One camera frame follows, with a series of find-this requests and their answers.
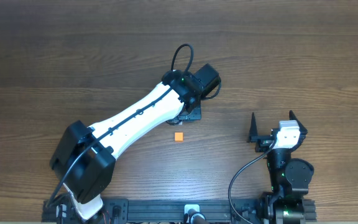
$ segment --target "wooden tabletop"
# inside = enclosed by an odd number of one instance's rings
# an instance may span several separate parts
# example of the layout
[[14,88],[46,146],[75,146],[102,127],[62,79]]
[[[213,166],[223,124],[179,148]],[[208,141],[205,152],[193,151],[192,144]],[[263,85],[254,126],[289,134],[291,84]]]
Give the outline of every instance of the wooden tabletop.
[[[210,63],[221,93],[201,121],[161,124],[129,147],[103,196],[225,200],[259,155],[246,143],[252,112],[268,134],[293,110],[309,130],[293,157],[314,165],[318,220],[358,221],[358,1],[300,0],[0,0],[0,221],[39,221],[65,128],[139,101],[185,42],[190,70]],[[233,197],[269,189],[260,161]]]

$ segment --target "wooden table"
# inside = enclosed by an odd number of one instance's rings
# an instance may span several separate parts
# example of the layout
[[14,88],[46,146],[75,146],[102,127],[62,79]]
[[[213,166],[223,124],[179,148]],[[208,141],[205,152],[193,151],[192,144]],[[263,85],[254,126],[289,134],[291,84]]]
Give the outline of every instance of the wooden table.
[[[223,199],[255,158],[255,111],[268,134],[293,110],[309,129],[293,154],[312,163],[320,221],[358,221],[358,1],[0,0],[0,221],[38,221],[58,180],[48,166],[65,128],[140,100],[182,43],[210,63],[220,95],[203,119],[160,126],[118,160],[104,196]],[[188,51],[178,56],[184,68]],[[183,131],[183,143],[173,134]],[[235,198],[269,190],[265,162]]]

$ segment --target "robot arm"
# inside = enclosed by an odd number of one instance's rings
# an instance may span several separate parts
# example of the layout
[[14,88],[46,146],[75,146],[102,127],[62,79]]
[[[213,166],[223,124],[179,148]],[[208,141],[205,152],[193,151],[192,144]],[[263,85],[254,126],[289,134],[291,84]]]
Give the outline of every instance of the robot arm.
[[[189,45],[182,45],[175,52]],[[60,179],[48,201],[54,201],[60,186],[71,195],[73,205],[83,220],[93,217],[103,206],[100,193],[109,185],[116,159],[136,140],[164,121],[188,114],[200,105],[215,87],[220,86],[219,73],[209,64],[194,75],[170,70],[147,96],[123,112],[86,127],[77,121],[67,127],[50,167]]]

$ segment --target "orange cube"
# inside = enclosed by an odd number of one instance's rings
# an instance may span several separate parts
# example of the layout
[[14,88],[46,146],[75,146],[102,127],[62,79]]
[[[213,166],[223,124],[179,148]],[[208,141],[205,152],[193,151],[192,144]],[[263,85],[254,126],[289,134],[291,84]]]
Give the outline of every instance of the orange cube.
[[183,141],[183,133],[175,133],[175,141]]

